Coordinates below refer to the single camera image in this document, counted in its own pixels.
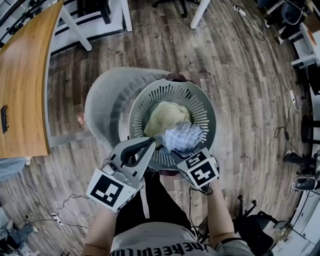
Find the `desk leg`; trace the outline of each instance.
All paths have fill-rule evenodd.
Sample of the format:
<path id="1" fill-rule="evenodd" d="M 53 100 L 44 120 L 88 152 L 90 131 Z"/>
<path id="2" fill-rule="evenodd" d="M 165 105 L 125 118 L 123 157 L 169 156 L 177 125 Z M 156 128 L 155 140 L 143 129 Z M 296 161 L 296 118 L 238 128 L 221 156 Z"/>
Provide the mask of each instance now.
<path id="1" fill-rule="evenodd" d="M 292 36 L 290 36 L 288 39 L 289 39 L 289 41 L 291 41 L 292 39 L 296 38 L 297 36 L 299 36 L 299 35 L 301 35 L 301 34 L 302 34 L 302 32 L 299 31 L 299 32 L 293 34 Z"/>
<path id="2" fill-rule="evenodd" d="M 266 14 L 270 14 L 272 13 L 275 9 L 277 9 L 280 5 L 282 5 L 285 1 L 284 0 L 280 0 L 279 2 L 277 2 L 274 6 L 272 6 L 269 10 L 266 11 Z"/>
<path id="3" fill-rule="evenodd" d="M 132 24 L 131 24 L 128 0 L 121 0 L 121 7 L 122 7 L 122 12 L 123 12 L 124 22 L 126 25 L 126 30 L 128 30 L 128 32 L 131 32 L 132 31 Z"/>
<path id="4" fill-rule="evenodd" d="M 66 135 L 48 137 L 48 143 L 49 143 L 49 147 L 53 148 L 62 144 L 79 141 L 91 136 L 93 136 L 92 133 L 89 130 L 86 130 L 86 131 L 75 132 L 75 133 L 70 133 Z"/>
<path id="5" fill-rule="evenodd" d="M 81 34 L 80 29 L 74 19 L 71 17 L 70 13 L 66 9 L 66 7 L 62 6 L 61 9 L 61 19 L 67 24 L 70 30 L 78 37 L 80 43 L 87 51 L 92 50 L 92 46 L 89 41 Z"/>
<path id="6" fill-rule="evenodd" d="M 209 4 L 210 0 L 201 0 L 200 5 L 198 7 L 198 10 L 196 10 L 196 13 L 192 19 L 191 25 L 190 27 L 192 29 L 195 29 L 202 17 L 202 15 L 204 15 L 204 12 Z"/>
<path id="7" fill-rule="evenodd" d="M 309 61 L 309 60 L 312 60 L 312 59 L 316 59 L 316 55 L 311 54 L 311 55 L 309 55 L 307 57 L 299 58 L 299 59 L 297 59 L 295 61 L 292 61 L 291 65 L 294 66 L 294 65 L 299 64 L 301 62 L 306 62 L 306 61 Z"/>

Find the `power strip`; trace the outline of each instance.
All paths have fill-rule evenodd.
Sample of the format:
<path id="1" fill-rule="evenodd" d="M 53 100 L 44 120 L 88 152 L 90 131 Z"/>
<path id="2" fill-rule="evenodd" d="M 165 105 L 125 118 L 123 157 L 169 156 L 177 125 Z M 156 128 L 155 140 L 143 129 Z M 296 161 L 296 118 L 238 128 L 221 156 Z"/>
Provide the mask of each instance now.
<path id="1" fill-rule="evenodd" d="M 241 10 L 239 6 L 235 5 L 233 9 L 239 12 L 242 16 L 246 16 L 246 13 L 243 10 Z"/>
<path id="2" fill-rule="evenodd" d="M 51 213 L 51 216 L 55 219 L 56 222 L 58 222 L 58 224 L 60 226 L 64 226 L 65 224 L 62 222 L 62 220 L 60 219 L 60 217 L 58 216 L 58 214 L 56 214 L 55 212 Z"/>

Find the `cloth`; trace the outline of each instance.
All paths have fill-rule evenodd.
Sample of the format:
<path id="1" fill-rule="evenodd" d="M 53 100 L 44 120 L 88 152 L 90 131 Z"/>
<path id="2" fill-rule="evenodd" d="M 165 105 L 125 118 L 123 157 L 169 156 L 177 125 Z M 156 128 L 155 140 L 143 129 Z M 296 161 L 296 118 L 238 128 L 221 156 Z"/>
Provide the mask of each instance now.
<path id="1" fill-rule="evenodd" d="M 177 103 L 162 101 L 151 113 L 144 128 L 144 134 L 156 139 L 156 146 L 160 145 L 155 135 L 165 134 L 166 130 L 173 129 L 178 122 L 190 122 L 189 111 Z"/>
<path id="2" fill-rule="evenodd" d="M 204 130 L 190 122 L 178 122 L 173 129 L 167 129 L 165 134 L 158 134 L 155 138 L 164 146 L 161 153 L 169 155 L 170 151 L 176 151 L 183 157 L 187 157 L 195 149 L 204 136 Z"/>
<path id="3" fill-rule="evenodd" d="M 110 256 L 254 256 L 239 238 L 226 239 L 215 250 L 182 226 L 152 222 L 136 226 L 113 239 Z"/>
<path id="4" fill-rule="evenodd" d="M 145 217 L 141 195 L 138 192 L 119 211 L 115 223 L 115 236 L 149 222 L 172 223 L 191 231 L 186 213 L 176 204 L 160 182 L 159 172 L 145 173 L 144 179 L 150 218 Z"/>
<path id="5" fill-rule="evenodd" d="M 0 181 L 22 171 L 26 164 L 24 157 L 0 158 Z"/>

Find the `laundry basket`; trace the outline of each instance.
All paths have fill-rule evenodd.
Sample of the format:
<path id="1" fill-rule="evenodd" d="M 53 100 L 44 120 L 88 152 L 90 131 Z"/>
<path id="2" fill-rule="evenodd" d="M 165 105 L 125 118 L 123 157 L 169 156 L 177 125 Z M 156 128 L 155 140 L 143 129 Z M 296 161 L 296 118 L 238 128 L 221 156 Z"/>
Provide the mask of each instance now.
<path id="1" fill-rule="evenodd" d="M 214 108 L 197 85 L 190 81 L 176 82 L 166 79 L 154 81 L 136 98 L 129 116 L 130 138 L 143 137 L 144 129 L 153 110 L 160 102 L 173 102 L 188 109 L 191 122 L 204 129 L 201 142 L 210 149 L 216 133 Z M 178 170 L 174 159 L 158 151 L 154 151 L 149 167 L 159 170 Z"/>

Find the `gray t-shirt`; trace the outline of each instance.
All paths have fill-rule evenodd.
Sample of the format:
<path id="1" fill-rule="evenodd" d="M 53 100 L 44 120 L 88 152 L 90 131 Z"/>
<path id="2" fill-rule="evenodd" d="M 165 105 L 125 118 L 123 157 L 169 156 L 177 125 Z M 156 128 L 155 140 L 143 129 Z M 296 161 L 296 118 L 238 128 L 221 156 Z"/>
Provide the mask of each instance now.
<path id="1" fill-rule="evenodd" d="M 240 239 L 220 242 L 215 250 L 198 243 L 186 228 L 165 222 L 144 223 L 118 234 L 111 256 L 254 256 Z"/>

